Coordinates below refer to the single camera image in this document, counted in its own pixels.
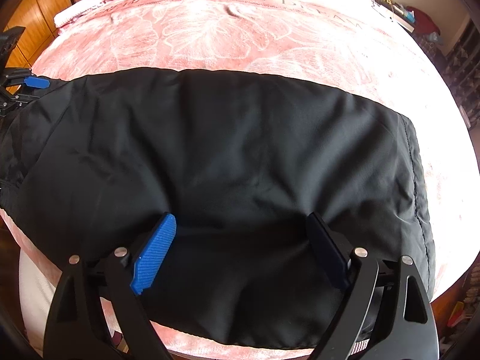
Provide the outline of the black padded pants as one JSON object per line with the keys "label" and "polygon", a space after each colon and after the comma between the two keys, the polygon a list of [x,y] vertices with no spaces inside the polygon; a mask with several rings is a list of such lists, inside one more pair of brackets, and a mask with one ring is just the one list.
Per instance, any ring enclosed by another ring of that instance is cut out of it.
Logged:
{"label": "black padded pants", "polygon": [[53,80],[1,122],[1,208],[57,267],[171,213],[142,305],[224,345],[310,349],[326,331],[343,295],[310,213],[376,258],[411,256],[434,288],[412,122],[305,80],[147,67]]}

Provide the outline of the wooden wardrobe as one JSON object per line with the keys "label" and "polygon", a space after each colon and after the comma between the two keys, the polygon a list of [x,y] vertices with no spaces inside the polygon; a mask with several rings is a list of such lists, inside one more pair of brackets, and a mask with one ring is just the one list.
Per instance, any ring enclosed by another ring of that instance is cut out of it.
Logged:
{"label": "wooden wardrobe", "polygon": [[4,29],[23,27],[24,32],[7,61],[9,68],[31,68],[58,37],[54,17],[80,0],[21,0]]}

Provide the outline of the white pink folded towel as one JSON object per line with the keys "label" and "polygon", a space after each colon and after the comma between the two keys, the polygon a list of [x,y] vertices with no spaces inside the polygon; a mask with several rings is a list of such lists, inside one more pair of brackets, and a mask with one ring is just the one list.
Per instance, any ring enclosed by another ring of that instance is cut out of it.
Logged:
{"label": "white pink folded towel", "polygon": [[54,16],[55,27],[60,29],[78,16],[100,7],[104,2],[106,2],[106,0],[80,0],[74,3]]}

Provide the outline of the pink floral bed blanket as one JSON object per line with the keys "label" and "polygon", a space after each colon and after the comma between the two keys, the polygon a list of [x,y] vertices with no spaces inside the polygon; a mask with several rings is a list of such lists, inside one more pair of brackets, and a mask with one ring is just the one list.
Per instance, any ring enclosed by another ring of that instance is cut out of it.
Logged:
{"label": "pink floral bed blanket", "polygon": [[104,0],[36,53],[53,78],[136,67],[238,70],[334,86],[407,116],[420,145],[434,297],[479,253],[479,170],[452,95],[414,40],[368,0]]}

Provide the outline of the dark red cloth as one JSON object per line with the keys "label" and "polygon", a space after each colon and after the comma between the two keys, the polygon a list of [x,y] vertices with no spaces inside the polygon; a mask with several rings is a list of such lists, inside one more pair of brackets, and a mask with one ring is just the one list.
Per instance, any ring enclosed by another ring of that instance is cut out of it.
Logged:
{"label": "dark red cloth", "polygon": [[438,35],[441,34],[439,27],[423,10],[411,6],[407,6],[406,9],[414,16],[414,33],[420,35],[429,35],[431,33],[437,33]]}

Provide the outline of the cluttered side table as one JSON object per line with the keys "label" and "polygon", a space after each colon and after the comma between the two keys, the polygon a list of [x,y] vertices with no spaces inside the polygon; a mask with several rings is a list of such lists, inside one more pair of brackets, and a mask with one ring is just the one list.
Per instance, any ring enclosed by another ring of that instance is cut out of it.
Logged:
{"label": "cluttered side table", "polygon": [[413,10],[394,0],[372,0],[373,6],[380,9],[380,13],[386,14],[391,21],[397,22],[407,32],[413,33],[416,26],[416,17]]}

